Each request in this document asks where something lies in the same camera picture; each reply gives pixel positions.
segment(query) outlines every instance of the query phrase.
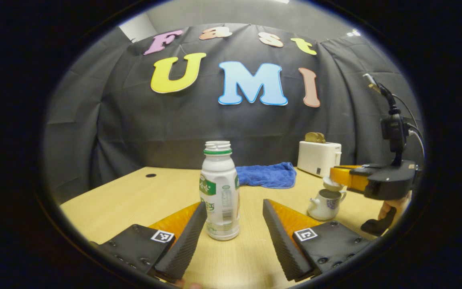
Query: bottle label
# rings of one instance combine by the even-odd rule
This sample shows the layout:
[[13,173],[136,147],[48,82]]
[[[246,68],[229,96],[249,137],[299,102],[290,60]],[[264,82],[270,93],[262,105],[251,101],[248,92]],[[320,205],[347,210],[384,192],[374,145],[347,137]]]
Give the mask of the bottle label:
[[199,178],[199,190],[205,195],[212,196],[217,193],[217,185],[208,181],[203,175]]

